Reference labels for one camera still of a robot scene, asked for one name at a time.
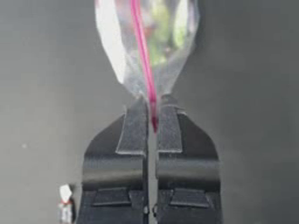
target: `small white object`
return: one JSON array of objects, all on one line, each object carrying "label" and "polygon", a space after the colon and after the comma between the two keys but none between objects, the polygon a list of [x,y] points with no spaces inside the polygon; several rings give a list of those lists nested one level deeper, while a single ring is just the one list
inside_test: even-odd
[{"label": "small white object", "polygon": [[71,191],[71,186],[70,185],[63,185],[61,187],[61,198],[62,201],[67,204],[71,200],[71,195],[73,195],[73,191]]}]

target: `gray background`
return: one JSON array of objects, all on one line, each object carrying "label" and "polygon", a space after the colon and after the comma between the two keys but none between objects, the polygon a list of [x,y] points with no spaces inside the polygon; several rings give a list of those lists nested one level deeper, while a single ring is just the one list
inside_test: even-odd
[{"label": "gray background", "polygon": [[[220,149],[229,224],[299,223],[299,2],[201,0],[174,90]],[[0,223],[57,223],[90,140],[133,97],[103,52],[93,0],[0,1]]]}]

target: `pink line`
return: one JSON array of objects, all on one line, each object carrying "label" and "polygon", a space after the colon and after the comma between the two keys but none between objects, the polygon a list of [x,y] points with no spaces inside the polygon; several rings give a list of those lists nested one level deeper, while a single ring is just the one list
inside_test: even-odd
[{"label": "pink line", "polygon": [[153,114],[154,131],[157,131],[158,119],[157,119],[155,80],[154,80],[154,73],[153,73],[153,68],[150,63],[150,55],[149,55],[149,49],[147,49],[147,43],[146,43],[146,34],[145,34],[141,8],[142,8],[141,0],[131,0],[131,14],[134,18],[135,38],[138,42],[138,48],[141,52],[142,64],[143,64],[143,70],[145,70],[146,88],[147,88],[149,101],[150,101],[151,114]]}]

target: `black clamp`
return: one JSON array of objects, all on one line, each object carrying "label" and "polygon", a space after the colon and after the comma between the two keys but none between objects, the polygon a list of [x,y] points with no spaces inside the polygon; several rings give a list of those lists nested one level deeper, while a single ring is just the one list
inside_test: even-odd
[{"label": "black clamp", "polygon": [[141,98],[93,140],[78,224],[221,224],[220,158],[212,138],[171,96],[159,112],[158,202],[149,203],[149,112]]}]

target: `plastic bag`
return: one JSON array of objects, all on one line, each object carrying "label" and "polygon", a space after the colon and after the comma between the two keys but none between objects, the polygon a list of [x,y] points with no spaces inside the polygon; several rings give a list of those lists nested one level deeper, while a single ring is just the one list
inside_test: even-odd
[{"label": "plastic bag", "polygon": [[155,113],[193,50],[198,0],[98,0],[97,21],[118,80]]}]

